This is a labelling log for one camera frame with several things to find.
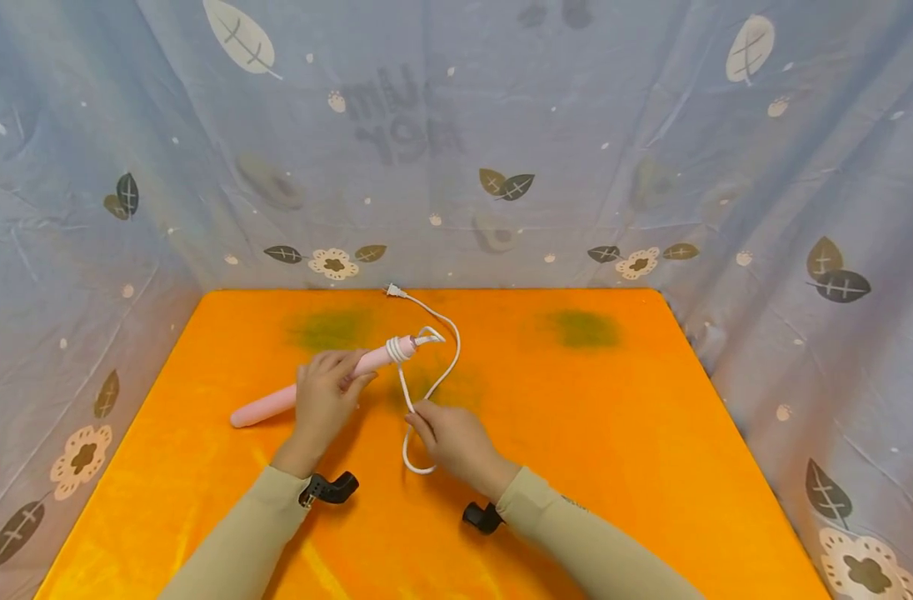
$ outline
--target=white power cord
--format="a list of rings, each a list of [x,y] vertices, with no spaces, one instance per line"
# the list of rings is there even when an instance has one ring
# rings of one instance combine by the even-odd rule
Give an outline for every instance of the white power cord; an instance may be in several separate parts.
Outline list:
[[[423,307],[424,310],[427,311],[427,313],[430,313],[432,316],[439,318],[440,321],[443,321],[444,323],[448,324],[448,326],[450,327],[450,329],[452,329],[452,332],[454,333],[454,337],[456,338],[456,354],[454,354],[454,359],[452,359],[452,361],[450,362],[450,366],[447,367],[447,370],[444,371],[442,375],[440,375],[439,379],[437,379],[437,383],[431,385],[430,390],[427,390],[427,392],[424,394],[423,399],[425,399],[425,400],[429,399],[431,394],[437,390],[437,387],[439,387],[439,385],[443,383],[443,380],[447,378],[447,375],[449,375],[450,372],[452,370],[454,370],[454,367],[457,365],[457,360],[459,359],[459,350],[461,350],[461,341],[459,341],[459,329],[457,329],[457,324],[454,323],[453,321],[451,321],[449,317],[444,317],[443,315],[438,313],[436,310],[433,310],[432,308],[430,308],[430,306],[427,306],[423,302],[418,301],[418,299],[414,298],[410,294],[407,294],[407,292],[405,292],[404,290],[401,290],[398,286],[396,286],[392,283],[387,286],[387,296],[393,296],[395,298],[406,298],[406,299],[408,299],[408,301],[413,301],[413,302],[419,304],[420,306]],[[433,336],[437,336],[439,341],[442,341],[442,339],[443,339],[443,336],[440,335],[439,333],[437,333],[437,331],[433,330],[432,327],[425,327],[423,329],[420,329],[420,332],[417,334],[417,336],[418,337],[423,336],[424,331],[429,331],[429,333],[431,334],[430,336],[427,336],[427,338],[429,338],[429,339],[427,339],[426,341],[431,341]],[[407,409],[410,409],[410,412],[414,413],[416,411],[413,410],[413,402],[410,399],[410,389],[408,389],[408,387],[407,387],[407,379],[404,377],[404,374],[402,374],[401,362],[402,361],[396,361],[397,372],[400,374],[400,386],[402,387],[402,397],[407,400]],[[411,425],[407,425],[407,435],[404,436],[404,438],[402,439],[402,463],[404,463],[404,465],[406,465],[408,469],[412,470],[412,472],[417,473],[418,475],[429,475],[430,473],[433,473],[433,470],[437,469],[437,465],[433,465],[432,467],[427,467],[427,468],[413,467],[412,463],[410,462],[410,457],[407,456],[407,449],[410,447],[410,434],[412,432],[413,432],[413,427]]]

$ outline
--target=fabric backdrop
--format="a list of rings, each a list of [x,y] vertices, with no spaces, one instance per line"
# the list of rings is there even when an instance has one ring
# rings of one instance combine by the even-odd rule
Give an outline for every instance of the fabric backdrop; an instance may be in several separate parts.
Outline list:
[[[913,600],[913,0],[0,0],[0,598],[203,292],[391,279],[663,291],[828,587]]]

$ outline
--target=left hand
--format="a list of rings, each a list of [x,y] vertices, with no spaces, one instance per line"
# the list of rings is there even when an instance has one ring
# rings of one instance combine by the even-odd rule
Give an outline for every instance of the left hand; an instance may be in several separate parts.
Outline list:
[[[360,392],[377,377],[374,372],[362,374],[343,387],[366,353],[367,350],[320,352],[309,365],[298,368],[297,427],[277,451],[273,467],[300,479],[313,474],[356,409]]]

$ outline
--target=wrist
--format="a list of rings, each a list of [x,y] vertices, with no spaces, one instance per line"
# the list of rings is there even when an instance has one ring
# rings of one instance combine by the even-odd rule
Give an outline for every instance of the wrist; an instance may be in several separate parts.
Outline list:
[[[503,456],[496,456],[492,465],[487,469],[483,489],[478,491],[486,495],[490,502],[497,504],[506,489],[511,486],[513,479],[522,467],[513,461],[508,461]]]
[[[290,437],[282,443],[271,461],[271,466],[297,479],[308,479],[317,470],[323,452],[299,438]]]

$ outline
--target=finger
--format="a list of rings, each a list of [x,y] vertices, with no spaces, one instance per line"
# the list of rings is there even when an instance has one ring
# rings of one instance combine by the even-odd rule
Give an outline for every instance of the finger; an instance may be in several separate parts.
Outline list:
[[[307,366],[307,373],[316,373],[319,371],[320,363],[323,362],[325,358],[328,358],[331,354],[334,353],[334,350],[325,350],[325,352],[320,352],[310,361],[310,365]]]
[[[413,405],[413,410],[417,411],[417,415],[423,417],[425,422],[430,423],[431,428],[436,427],[444,413],[439,404],[430,402],[430,400],[420,400]]]
[[[350,384],[350,387],[347,388],[347,391],[343,393],[343,397],[350,402],[356,402],[357,398],[360,397],[360,392],[363,391],[363,388],[370,384],[370,381],[373,381],[377,378],[377,374],[374,372],[369,372],[366,374],[360,375],[353,380],[353,383]]]
[[[417,435],[423,440],[423,446],[427,447],[427,450],[430,450],[430,454],[433,454],[433,451],[437,449],[437,436],[433,435],[433,428],[430,426],[430,423],[427,423],[425,419],[417,415],[416,412],[408,412],[402,419],[404,419],[411,428],[417,430]]]
[[[347,358],[348,354],[350,354],[350,350],[332,350],[320,361],[320,373],[329,373],[334,370],[334,367]]]
[[[341,358],[341,361],[337,363],[335,367],[332,368],[332,374],[337,380],[343,380],[343,378],[349,378],[350,373],[353,373],[354,368],[357,367],[357,363],[360,362],[360,359],[363,358],[363,354],[366,354],[367,350],[354,350],[347,355]]]

